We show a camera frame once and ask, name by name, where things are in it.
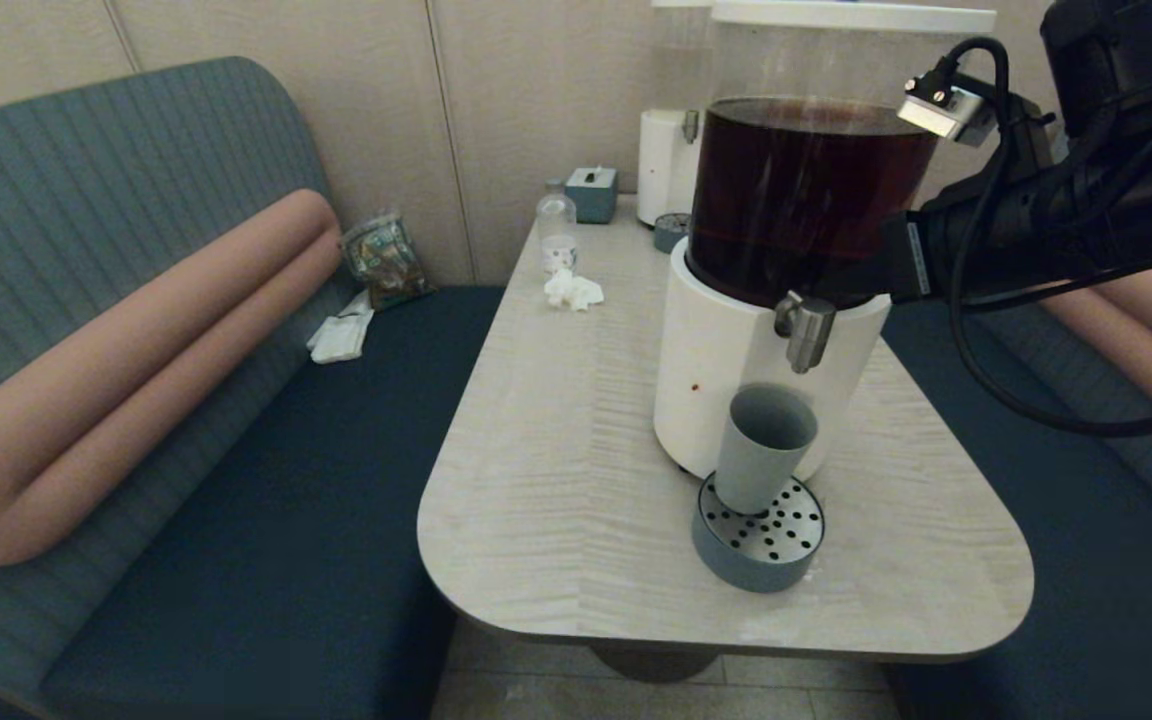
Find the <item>metal dispenser tap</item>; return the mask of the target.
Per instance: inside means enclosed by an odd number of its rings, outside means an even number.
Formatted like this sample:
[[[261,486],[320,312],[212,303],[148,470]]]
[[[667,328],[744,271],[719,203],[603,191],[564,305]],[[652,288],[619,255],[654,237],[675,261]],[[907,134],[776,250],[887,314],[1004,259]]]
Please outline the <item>metal dispenser tap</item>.
[[[804,376],[823,361],[835,324],[836,306],[826,300],[787,291],[774,306],[774,332],[787,341],[786,359],[794,373]]]

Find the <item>large dark tea dispenser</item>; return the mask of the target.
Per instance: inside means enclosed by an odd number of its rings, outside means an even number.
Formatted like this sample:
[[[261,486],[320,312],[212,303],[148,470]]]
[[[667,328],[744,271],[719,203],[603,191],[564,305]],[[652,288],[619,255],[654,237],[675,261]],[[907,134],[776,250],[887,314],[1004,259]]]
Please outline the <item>large dark tea dispenser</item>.
[[[710,18],[708,104],[690,236],[669,255],[654,429],[695,477],[717,469],[728,406],[751,382],[812,407],[817,473],[846,429],[890,296],[842,301],[814,287],[847,240],[908,211],[940,136],[897,118],[905,82],[958,41],[923,35],[742,26]],[[794,373],[774,306],[787,291],[836,306],[823,361]]]

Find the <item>grey-blue plastic cup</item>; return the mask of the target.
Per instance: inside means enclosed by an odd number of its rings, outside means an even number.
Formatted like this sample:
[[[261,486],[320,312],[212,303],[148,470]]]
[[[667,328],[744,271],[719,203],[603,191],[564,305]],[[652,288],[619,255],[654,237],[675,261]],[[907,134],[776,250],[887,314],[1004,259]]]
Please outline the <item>grey-blue plastic cup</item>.
[[[755,382],[728,406],[714,473],[718,500],[753,515],[780,495],[818,434],[817,415],[787,386]]]

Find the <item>small white drink dispenser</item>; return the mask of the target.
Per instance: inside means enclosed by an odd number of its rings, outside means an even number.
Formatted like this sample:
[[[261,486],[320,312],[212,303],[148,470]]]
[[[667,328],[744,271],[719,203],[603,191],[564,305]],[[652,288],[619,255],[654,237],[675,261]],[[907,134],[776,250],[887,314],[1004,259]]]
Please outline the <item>small white drink dispenser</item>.
[[[689,214],[708,104],[714,0],[652,0],[646,109],[641,113],[637,218]]]

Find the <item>white dispenser lid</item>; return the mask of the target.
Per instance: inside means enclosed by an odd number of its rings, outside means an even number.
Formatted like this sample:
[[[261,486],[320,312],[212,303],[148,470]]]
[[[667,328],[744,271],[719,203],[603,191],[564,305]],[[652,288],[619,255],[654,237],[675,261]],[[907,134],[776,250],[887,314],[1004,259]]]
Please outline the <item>white dispenser lid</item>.
[[[996,12],[841,0],[717,0],[710,17],[742,26],[855,29],[923,35],[987,35]]]

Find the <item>blue-grey tissue box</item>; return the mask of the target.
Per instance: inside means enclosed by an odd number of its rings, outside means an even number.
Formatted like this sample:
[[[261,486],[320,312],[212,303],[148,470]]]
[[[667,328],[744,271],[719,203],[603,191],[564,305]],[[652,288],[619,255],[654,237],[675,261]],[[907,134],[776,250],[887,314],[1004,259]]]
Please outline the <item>blue-grey tissue box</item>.
[[[620,195],[620,172],[611,167],[577,167],[564,182],[576,206],[577,223],[612,223]]]

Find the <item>blue perforated drip tray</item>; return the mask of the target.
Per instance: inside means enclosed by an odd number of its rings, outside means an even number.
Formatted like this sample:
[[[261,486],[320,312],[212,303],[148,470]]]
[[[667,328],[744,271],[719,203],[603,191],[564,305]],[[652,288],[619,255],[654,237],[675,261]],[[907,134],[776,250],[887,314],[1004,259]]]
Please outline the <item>blue perforated drip tray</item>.
[[[696,498],[692,547],[719,579],[755,593],[776,593],[799,583],[826,538],[826,515],[812,488],[791,478],[756,514],[733,511],[708,473]]]

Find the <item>crumpled white tissue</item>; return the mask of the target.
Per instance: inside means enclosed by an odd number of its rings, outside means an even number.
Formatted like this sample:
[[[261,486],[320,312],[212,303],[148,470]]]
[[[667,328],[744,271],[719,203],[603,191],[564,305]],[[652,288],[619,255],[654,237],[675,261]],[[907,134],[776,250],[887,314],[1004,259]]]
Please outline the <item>crumpled white tissue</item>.
[[[590,306],[602,304],[602,287],[594,281],[573,274],[571,270],[558,270],[543,287],[550,306],[567,306],[576,313],[585,313]]]

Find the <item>clear plastic bottle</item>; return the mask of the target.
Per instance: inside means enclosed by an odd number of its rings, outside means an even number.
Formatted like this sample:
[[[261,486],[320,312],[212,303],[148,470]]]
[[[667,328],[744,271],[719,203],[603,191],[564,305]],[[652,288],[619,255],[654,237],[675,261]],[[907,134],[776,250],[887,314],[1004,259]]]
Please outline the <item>clear plastic bottle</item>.
[[[575,272],[579,259],[577,247],[577,209],[566,194],[562,179],[548,179],[545,195],[536,205],[535,228],[541,251],[541,270],[547,276],[558,270]]]

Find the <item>blue upholstered bench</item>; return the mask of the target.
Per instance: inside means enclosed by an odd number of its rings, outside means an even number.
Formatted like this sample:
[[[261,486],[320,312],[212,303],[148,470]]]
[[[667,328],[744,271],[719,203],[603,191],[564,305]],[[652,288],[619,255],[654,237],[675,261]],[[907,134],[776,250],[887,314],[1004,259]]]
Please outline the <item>blue upholstered bench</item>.
[[[990,377],[1029,404],[1087,420],[1152,414],[1152,397],[1039,304],[964,325]],[[1011,511],[1034,568],[1030,609],[995,647],[887,666],[902,720],[1152,720],[1152,435],[1076,435],[1011,414],[967,373],[941,304],[896,306],[882,338]]]
[[[244,58],[1,106],[0,384],[296,190],[332,205]],[[339,263],[70,536],[0,568],[0,720],[429,717],[454,615],[417,511],[503,291],[380,311],[358,359],[312,363],[353,295]]]

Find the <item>printed snack bag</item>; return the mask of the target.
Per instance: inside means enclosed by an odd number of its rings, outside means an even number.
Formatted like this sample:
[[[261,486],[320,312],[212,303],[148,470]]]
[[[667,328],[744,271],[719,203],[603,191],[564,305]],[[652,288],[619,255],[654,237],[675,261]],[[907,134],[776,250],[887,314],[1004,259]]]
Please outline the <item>printed snack bag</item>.
[[[399,211],[384,211],[357,223],[343,234],[340,251],[378,313],[435,293]]]

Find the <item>white napkin pack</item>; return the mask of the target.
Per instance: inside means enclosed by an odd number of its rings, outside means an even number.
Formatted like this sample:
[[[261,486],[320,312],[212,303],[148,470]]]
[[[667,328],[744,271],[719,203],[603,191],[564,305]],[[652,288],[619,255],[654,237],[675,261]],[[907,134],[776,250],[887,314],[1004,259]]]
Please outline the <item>white napkin pack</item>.
[[[374,318],[369,291],[357,293],[338,314],[326,318],[306,341],[308,355],[312,363],[326,365],[344,363],[361,357],[362,347]]]

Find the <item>round table pedestal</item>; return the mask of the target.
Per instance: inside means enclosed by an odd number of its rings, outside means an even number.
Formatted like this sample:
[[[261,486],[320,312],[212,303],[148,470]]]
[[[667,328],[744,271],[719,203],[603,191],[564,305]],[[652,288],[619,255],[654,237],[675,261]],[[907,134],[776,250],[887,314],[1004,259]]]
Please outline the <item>round table pedestal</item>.
[[[593,646],[596,659],[635,682],[667,684],[681,683],[699,676],[717,664],[717,653],[664,650],[626,650],[626,647]]]

